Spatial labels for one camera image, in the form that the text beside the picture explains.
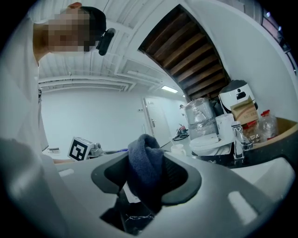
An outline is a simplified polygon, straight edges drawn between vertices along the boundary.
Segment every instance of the black hair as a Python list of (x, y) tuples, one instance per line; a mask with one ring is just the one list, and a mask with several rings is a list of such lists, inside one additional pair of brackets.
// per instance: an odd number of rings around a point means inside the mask
[(89, 45), (84, 47), (84, 51), (89, 51), (89, 47), (94, 45), (95, 41), (101, 39), (101, 36), (107, 30), (106, 15), (95, 7), (80, 7), (81, 10), (89, 14), (89, 29), (90, 36), (94, 39), (89, 42)]

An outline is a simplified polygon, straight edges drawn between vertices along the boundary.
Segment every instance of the plastic container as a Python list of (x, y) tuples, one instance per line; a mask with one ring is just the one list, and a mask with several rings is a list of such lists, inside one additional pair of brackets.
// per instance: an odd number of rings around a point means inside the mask
[(201, 123), (215, 118), (215, 113), (210, 101), (206, 98), (198, 98), (185, 106), (185, 114), (189, 125)]
[(252, 143), (260, 143), (261, 142), (261, 136), (260, 131), (258, 128), (258, 122), (252, 121), (249, 123), (246, 123), (243, 126), (243, 135), (250, 140)]
[(278, 123), (276, 117), (270, 114), (270, 110), (264, 111), (259, 119), (259, 131), (261, 141), (267, 141), (278, 136)]

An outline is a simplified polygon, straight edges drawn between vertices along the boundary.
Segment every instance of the wooden ceiling panel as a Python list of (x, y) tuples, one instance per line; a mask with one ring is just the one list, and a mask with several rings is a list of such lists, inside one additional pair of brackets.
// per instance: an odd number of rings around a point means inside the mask
[(215, 98), (229, 82), (207, 33), (180, 5), (156, 25), (139, 50), (164, 69), (188, 100)]
[(199, 42), (203, 38), (205, 38), (205, 35), (203, 35), (202, 33), (197, 33), (195, 36), (186, 41), (182, 46), (180, 46), (176, 51), (174, 51), (168, 58), (166, 58), (163, 61), (162, 66), (164, 68), (169, 66), (174, 60), (176, 60), (181, 54), (183, 54), (183, 52), (187, 51), (195, 43)]

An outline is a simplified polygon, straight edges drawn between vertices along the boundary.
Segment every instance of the white wall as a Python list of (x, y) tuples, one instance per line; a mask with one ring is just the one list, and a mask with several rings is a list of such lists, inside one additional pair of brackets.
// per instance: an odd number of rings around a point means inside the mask
[[(67, 159), (70, 142), (78, 136), (99, 142), (103, 150), (127, 148), (141, 134), (151, 134), (143, 109), (143, 93), (115, 93), (97, 89), (69, 89), (42, 95), (42, 117), (49, 147), (59, 147), (55, 159)], [(179, 110), (186, 101), (158, 97), (175, 135), (178, 123), (186, 124)]]
[(210, 36), (231, 79), (248, 82), (259, 112), (298, 121), (298, 85), (287, 56), (270, 34), (243, 12), (214, 0), (184, 7)]

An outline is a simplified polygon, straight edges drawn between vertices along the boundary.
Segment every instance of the white appliance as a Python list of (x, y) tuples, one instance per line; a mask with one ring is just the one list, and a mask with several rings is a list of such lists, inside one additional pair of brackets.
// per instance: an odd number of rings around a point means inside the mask
[(212, 133), (191, 140), (190, 148), (198, 156), (229, 154), (234, 141), (232, 114), (223, 114), (215, 118), (218, 135)]
[(257, 103), (251, 88), (244, 80), (233, 80), (219, 92), (224, 114), (231, 113), (231, 106), (243, 102), (249, 97), (251, 97), (257, 109)]

